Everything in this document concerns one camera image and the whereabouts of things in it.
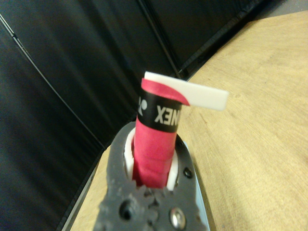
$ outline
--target black curtain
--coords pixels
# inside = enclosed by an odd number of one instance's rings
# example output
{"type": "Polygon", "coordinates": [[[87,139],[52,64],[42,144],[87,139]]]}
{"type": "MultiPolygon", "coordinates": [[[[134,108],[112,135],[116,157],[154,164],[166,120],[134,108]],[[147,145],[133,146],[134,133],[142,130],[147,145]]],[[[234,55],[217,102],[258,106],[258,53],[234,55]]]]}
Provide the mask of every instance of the black curtain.
{"type": "Polygon", "coordinates": [[[144,72],[188,78],[261,1],[2,1],[0,230],[61,230],[144,72]]]}

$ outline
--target wooden table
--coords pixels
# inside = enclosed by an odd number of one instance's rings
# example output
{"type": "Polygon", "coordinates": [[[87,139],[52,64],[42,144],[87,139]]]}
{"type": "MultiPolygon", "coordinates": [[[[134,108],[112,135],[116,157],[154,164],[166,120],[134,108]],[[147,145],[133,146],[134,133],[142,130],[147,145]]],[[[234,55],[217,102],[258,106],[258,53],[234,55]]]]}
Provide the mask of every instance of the wooden table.
{"type": "MultiPolygon", "coordinates": [[[[308,231],[308,11],[249,23],[190,82],[230,92],[223,112],[184,107],[178,130],[211,229],[308,231]]],[[[93,228],[108,154],[73,231],[93,228]]]]}

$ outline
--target black grip band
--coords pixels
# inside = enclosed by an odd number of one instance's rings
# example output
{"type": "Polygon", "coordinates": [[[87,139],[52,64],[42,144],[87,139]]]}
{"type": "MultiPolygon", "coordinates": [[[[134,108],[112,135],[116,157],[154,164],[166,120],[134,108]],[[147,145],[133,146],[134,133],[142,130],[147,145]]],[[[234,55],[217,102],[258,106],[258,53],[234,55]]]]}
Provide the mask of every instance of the black grip band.
{"type": "Polygon", "coordinates": [[[182,104],[179,101],[160,97],[141,89],[138,120],[149,128],[176,132],[182,104]]]}

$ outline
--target clamp jaw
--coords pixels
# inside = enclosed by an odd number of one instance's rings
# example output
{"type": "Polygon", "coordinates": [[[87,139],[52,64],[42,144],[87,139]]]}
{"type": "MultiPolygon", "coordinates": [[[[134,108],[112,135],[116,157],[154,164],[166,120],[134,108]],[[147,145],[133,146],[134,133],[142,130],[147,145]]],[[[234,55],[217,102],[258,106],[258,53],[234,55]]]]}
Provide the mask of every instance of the clamp jaw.
{"type": "Polygon", "coordinates": [[[107,194],[100,204],[94,231],[205,231],[196,205],[196,180],[190,154],[176,138],[178,178],[173,191],[136,186],[129,180],[124,148],[135,122],[124,126],[111,144],[107,194]]]}

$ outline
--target bolt head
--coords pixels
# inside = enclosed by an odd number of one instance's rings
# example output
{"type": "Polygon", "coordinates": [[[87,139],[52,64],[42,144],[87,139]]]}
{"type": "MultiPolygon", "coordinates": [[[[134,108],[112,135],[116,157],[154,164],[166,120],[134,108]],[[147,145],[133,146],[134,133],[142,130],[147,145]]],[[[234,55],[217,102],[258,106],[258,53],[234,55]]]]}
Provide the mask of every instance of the bolt head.
{"type": "Polygon", "coordinates": [[[175,207],[170,210],[170,222],[177,230],[183,230],[186,226],[186,218],[183,211],[175,207]]]}

